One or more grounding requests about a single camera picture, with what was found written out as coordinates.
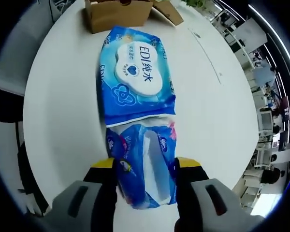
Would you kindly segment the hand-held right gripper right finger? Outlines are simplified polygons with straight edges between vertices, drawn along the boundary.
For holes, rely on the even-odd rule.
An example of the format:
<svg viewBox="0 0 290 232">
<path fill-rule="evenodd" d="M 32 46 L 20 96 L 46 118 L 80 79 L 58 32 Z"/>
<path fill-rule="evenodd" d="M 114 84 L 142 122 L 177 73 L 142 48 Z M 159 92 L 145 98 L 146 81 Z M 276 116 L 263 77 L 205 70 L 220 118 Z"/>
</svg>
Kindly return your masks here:
<svg viewBox="0 0 290 232">
<path fill-rule="evenodd" d="M 235 193 L 210 179 L 199 162 L 177 157 L 174 161 L 179 219 L 176 232 L 245 232 L 247 215 Z"/>
</svg>

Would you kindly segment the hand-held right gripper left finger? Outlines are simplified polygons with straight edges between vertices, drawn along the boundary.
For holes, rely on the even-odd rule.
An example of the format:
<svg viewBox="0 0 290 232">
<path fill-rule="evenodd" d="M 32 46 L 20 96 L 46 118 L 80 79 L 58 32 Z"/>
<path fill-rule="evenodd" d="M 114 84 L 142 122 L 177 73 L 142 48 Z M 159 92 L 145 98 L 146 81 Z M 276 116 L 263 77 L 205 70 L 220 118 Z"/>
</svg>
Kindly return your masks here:
<svg viewBox="0 0 290 232">
<path fill-rule="evenodd" d="M 93 164 L 84 180 L 73 182 L 53 200 L 50 226 L 57 232 L 112 232 L 116 188 L 114 159 Z"/>
</svg>

